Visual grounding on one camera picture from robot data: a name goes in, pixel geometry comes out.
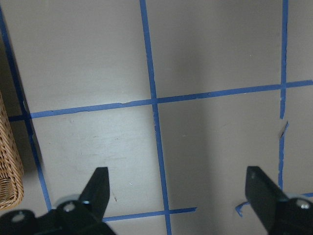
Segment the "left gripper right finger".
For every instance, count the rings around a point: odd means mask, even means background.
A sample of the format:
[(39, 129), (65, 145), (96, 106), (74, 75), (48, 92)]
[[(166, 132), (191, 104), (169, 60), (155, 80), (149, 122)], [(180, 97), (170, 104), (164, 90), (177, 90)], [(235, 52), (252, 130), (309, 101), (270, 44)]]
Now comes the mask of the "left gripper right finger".
[(274, 231), (289, 198), (258, 166), (246, 169), (245, 195), (266, 231)]

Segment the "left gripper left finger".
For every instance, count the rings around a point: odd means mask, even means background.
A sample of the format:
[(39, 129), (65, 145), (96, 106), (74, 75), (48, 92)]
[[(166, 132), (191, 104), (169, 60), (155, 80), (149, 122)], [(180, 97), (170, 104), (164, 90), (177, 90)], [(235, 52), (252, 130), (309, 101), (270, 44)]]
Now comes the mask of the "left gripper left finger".
[(109, 171), (97, 167), (80, 194), (78, 201), (99, 221), (102, 221), (109, 202)]

